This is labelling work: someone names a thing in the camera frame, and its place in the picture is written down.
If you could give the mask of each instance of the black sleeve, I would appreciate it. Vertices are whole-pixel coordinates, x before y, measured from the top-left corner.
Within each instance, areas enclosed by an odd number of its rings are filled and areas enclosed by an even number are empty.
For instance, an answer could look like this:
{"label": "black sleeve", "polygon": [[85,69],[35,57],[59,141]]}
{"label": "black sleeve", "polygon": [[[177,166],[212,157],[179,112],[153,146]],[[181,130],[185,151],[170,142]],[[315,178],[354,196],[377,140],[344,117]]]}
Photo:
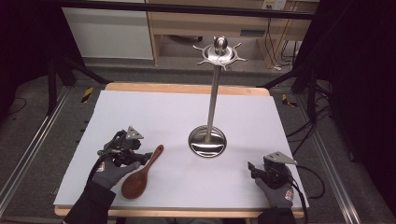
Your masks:
{"label": "black sleeve", "polygon": [[258,217],[259,224],[296,224],[289,208],[270,208]]}
{"label": "black sleeve", "polygon": [[108,209],[116,194],[94,182],[90,182],[64,218],[67,224],[106,224]]}

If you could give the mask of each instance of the spoon handle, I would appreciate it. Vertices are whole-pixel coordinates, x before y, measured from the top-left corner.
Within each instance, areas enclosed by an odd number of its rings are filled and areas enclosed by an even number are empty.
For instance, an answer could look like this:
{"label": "spoon handle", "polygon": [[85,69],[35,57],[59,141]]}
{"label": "spoon handle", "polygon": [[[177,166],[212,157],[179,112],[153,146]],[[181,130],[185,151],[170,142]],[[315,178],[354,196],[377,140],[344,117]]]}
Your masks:
{"label": "spoon handle", "polygon": [[157,158],[161,155],[161,153],[163,152],[163,145],[159,145],[154,153],[152,154],[151,158],[149,159],[148,163],[146,164],[146,166],[142,169],[145,170],[145,172],[149,171],[149,167],[152,165],[152,163],[154,163]]}

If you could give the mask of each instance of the hand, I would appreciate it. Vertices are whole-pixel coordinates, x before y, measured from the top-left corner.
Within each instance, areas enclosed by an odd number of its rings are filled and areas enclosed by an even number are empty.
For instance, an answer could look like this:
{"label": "hand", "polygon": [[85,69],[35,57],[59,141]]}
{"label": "hand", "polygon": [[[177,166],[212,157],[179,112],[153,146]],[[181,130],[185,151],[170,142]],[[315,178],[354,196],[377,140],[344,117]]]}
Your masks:
{"label": "hand", "polygon": [[291,183],[286,183],[278,189],[270,189],[261,178],[256,178],[256,185],[264,191],[270,207],[291,208],[293,206],[294,192]]}
{"label": "hand", "polygon": [[111,158],[106,158],[93,175],[92,181],[107,189],[113,188],[125,175],[139,168],[136,161],[125,167],[117,167]]}

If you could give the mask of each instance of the white panel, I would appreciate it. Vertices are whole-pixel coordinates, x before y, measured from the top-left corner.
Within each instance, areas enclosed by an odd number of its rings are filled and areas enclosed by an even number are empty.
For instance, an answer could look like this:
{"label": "white panel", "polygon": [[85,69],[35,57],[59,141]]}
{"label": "white panel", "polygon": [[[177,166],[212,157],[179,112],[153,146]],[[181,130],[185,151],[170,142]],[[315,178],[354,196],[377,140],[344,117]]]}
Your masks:
{"label": "white panel", "polygon": [[[126,208],[265,208],[263,192],[250,177],[248,161],[262,167],[264,155],[281,151],[291,157],[274,99],[269,96],[219,95],[214,126],[226,135],[228,146],[214,159],[203,159],[188,146],[190,132],[207,123],[207,94],[102,91],[58,192],[55,205],[73,205],[83,191],[97,150],[113,135],[133,125],[145,138],[137,153],[163,154],[148,172],[142,196],[126,200],[121,182],[113,206]],[[294,165],[288,165],[304,192]],[[301,208],[298,194],[294,207]]]}
{"label": "white panel", "polygon": [[64,8],[64,15],[83,57],[152,60],[146,12]]}

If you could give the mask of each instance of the round knob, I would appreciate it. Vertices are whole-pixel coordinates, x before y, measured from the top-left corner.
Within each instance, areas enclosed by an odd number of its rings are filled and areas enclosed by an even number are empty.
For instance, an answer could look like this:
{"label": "round knob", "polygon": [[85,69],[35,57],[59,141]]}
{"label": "round knob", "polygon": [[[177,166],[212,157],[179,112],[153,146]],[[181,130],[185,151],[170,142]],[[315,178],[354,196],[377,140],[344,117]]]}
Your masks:
{"label": "round knob", "polygon": [[215,39],[214,46],[216,54],[219,56],[223,56],[226,53],[228,41],[224,36],[218,37]]}

